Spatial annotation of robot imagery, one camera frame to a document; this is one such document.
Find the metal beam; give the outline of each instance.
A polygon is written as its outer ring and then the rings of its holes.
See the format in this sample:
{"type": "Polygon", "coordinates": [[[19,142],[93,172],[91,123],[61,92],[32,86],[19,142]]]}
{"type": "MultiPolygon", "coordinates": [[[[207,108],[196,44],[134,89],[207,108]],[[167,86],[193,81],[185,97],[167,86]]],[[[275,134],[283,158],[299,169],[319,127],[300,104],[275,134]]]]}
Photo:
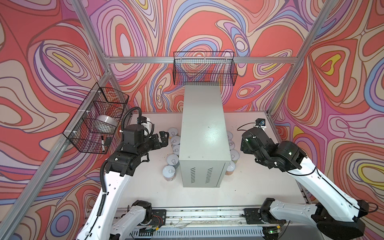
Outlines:
{"type": "Polygon", "coordinates": [[[112,87],[114,89],[121,91],[120,85],[117,82],[115,75],[111,71],[111,68],[105,59],[106,54],[100,45],[99,38],[96,36],[96,32],[92,27],[91,20],[88,16],[87,11],[85,10],[84,5],[82,4],[81,0],[72,0],[72,5],[81,24],[83,25],[84,31],[86,32],[88,39],[91,42],[91,45],[95,49],[96,55],[99,58],[101,65],[103,66],[106,72],[112,73],[112,78],[111,78],[112,87]]]}
{"type": "Polygon", "coordinates": [[[311,47],[313,41],[315,40],[317,34],[324,25],[327,17],[329,16],[331,10],[336,5],[338,0],[326,0],[323,7],[321,8],[319,15],[315,19],[311,29],[308,32],[307,37],[304,39],[303,44],[297,54],[297,61],[287,72],[287,75],[283,79],[279,89],[277,89],[271,104],[267,109],[267,113],[270,113],[276,106],[279,104],[279,99],[285,94],[285,91],[289,84],[292,82],[296,72],[299,70],[300,63],[304,61],[305,55],[308,53],[309,48],[311,47]]]}
{"type": "MultiPolygon", "coordinates": [[[[201,59],[202,57],[182,57],[183,59],[201,59]]],[[[225,57],[205,57],[218,59],[225,57]]],[[[173,57],[112,57],[107,56],[107,63],[173,63],[173,57]]],[[[296,57],[234,57],[235,63],[296,63],[296,57]]]]}
{"type": "MultiPolygon", "coordinates": [[[[104,73],[104,75],[100,78],[98,82],[99,85],[105,86],[110,78],[111,75],[109,72],[104,73]]],[[[83,111],[87,109],[88,105],[94,98],[97,90],[98,85],[96,84],[88,94],[88,97],[81,104],[79,111],[77,111],[74,115],[73,119],[66,128],[66,131],[69,129],[73,129],[74,125],[80,120],[83,111]]],[[[24,188],[23,192],[17,198],[16,202],[12,205],[11,209],[8,211],[3,221],[0,223],[0,240],[8,240],[12,237],[13,233],[16,231],[20,222],[23,220],[24,216],[33,204],[33,201],[36,199],[40,190],[43,188],[45,182],[51,175],[56,164],[61,159],[69,144],[70,142],[68,141],[68,139],[65,136],[61,135],[59,140],[52,147],[47,157],[39,166],[31,180],[24,188]]]]}

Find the robotic arm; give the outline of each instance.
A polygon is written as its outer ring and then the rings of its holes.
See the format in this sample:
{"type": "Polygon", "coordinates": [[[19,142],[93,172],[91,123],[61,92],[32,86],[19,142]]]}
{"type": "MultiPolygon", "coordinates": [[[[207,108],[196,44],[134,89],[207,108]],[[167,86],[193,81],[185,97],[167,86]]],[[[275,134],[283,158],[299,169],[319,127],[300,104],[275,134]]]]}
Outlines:
{"type": "Polygon", "coordinates": [[[143,225],[144,233],[153,232],[164,224],[165,212],[155,215],[151,203],[138,200],[126,215],[112,225],[123,189],[137,166],[149,162],[149,151],[168,146],[169,133],[161,131],[159,140],[157,134],[152,134],[154,124],[149,130],[148,122],[149,119],[141,116],[140,108],[132,108],[123,117],[122,142],[100,168],[102,189],[77,240],[123,240],[129,238],[129,234],[139,224],[143,225]],[[124,129],[124,121],[133,110],[139,111],[137,124],[128,125],[124,129]],[[142,161],[143,156],[147,156],[147,159],[142,161]]]}
{"type": "Polygon", "coordinates": [[[349,240],[364,235],[365,224],[360,218],[367,215],[369,205],[338,188],[296,144],[290,141],[275,144],[259,124],[242,134],[240,150],[253,154],[255,162],[269,169],[278,168],[288,173],[319,200],[318,204],[303,205],[267,198],[258,211],[260,220],[301,222],[317,227],[324,235],[335,240],[349,240]]]}

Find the black wire mesh basket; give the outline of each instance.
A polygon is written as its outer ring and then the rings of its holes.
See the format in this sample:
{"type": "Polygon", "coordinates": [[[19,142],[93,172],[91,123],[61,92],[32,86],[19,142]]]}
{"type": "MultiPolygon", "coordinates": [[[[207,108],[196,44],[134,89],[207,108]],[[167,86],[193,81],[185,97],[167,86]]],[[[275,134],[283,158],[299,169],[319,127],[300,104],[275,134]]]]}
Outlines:
{"type": "Polygon", "coordinates": [[[114,88],[99,87],[91,103],[69,134],[64,134],[79,152],[106,154],[129,96],[114,88]]]}
{"type": "Polygon", "coordinates": [[[232,51],[177,51],[173,53],[175,85],[234,86],[237,68],[232,51]]]}

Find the gray metal box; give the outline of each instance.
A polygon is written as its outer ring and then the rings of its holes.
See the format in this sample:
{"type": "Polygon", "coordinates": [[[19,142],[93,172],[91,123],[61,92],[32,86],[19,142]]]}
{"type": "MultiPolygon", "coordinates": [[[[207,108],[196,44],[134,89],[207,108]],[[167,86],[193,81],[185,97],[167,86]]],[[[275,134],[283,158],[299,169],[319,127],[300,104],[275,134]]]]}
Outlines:
{"type": "Polygon", "coordinates": [[[184,187],[220,186],[231,156],[219,86],[185,86],[179,161],[184,187]]]}

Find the patterned wall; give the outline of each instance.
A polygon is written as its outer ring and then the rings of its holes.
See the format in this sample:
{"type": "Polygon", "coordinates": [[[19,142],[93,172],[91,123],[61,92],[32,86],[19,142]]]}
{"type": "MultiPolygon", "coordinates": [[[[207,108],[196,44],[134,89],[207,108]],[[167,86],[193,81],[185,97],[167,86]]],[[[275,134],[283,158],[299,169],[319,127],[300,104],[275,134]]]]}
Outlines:
{"type": "Polygon", "coordinates": [[[384,239],[383,39],[384,1],[340,1],[273,113],[282,139],[347,194],[379,205],[363,218],[363,239],[376,240],[384,239]]]}
{"type": "MultiPolygon", "coordinates": [[[[236,56],[296,56],[323,2],[85,1],[109,56],[173,56],[174,51],[232,50],[236,56]]],[[[264,111],[288,65],[238,64],[235,87],[222,88],[225,111],[264,111]]],[[[182,111],[184,89],[175,87],[172,64],[114,64],[131,106],[182,111]]]]}
{"type": "MultiPolygon", "coordinates": [[[[0,1],[0,220],[103,74],[69,2],[0,1]]],[[[103,159],[68,147],[13,239],[73,239],[103,159]]]]}

